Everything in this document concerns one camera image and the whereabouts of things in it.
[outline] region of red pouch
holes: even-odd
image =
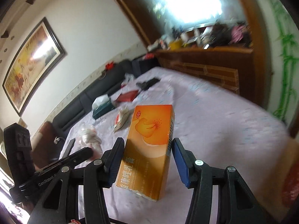
[[[132,102],[138,95],[139,90],[130,91],[124,94],[120,94],[116,99],[116,102]]]

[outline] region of clear plastic bag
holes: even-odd
[[[94,161],[95,159],[102,157],[102,141],[98,137],[97,131],[93,125],[82,123],[78,132],[78,137],[76,138],[76,142],[78,142],[82,147],[90,147],[93,150],[94,154],[89,161]]]

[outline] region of white and red package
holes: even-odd
[[[119,113],[117,114],[117,117],[116,117],[116,120],[114,123],[114,131],[117,131],[124,125],[129,114],[130,114],[130,111],[129,111],[128,107],[124,107],[119,110]]]

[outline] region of black picture frame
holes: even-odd
[[[26,94],[26,99],[22,102],[22,106],[20,109],[18,109],[14,103],[12,102],[6,88],[5,88],[5,83],[7,81],[7,77],[10,73],[10,70],[12,68],[12,66],[14,65],[15,60],[17,59],[18,55],[20,54],[21,50],[24,48],[24,46],[26,45],[26,43],[29,41],[30,37],[37,31],[37,29],[39,28],[39,26],[41,24],[44,24],[47,32],[49,33],[50,37],[52,38],[53,42],[55,43],[55,46],[57,47],[58,51],[59,51],[59,55],[50,63],[50,65],[47,67],[47,69],[39,75],[39,77],[37,78],[36,81],[34,81],[34,85],[32,88],[30,88],[30,91]],[[7,73],[5,75],[2,87],[4,89],[4,92],[8,98],[8,100],[10,101],[11,105],[13,106],[13,108],[15,109],[15,111],[17,112],[17,114],[21,117],[26,106],[28,105],[31,97],[33,96],[33,94],[35,93],[36,89],[39,87],[39,85],[42,83],[42,81],[45,79],[45,77],[48,75],[48,73],[53,69],[53,67],[65,56],[65,50],[62,47],[62,45],[59,43],[57,37],[55,36],[48,20],[46,17],[44,17],[34,28],[33,30],[30,32],[30,34],[26,37],[26,39],[24,40],[24,42],[22,43],[22,45],[20,46],[19,50],[17,51],[16,55],[14,56],[8,70]]]

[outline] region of green tissue box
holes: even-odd
[[[111,101],[102,104],[97,109],[92,112],[92,117],[94,119],[98,119],[99,117],[103,116],[104,114],[110,112],[111,110],[115,109]]]

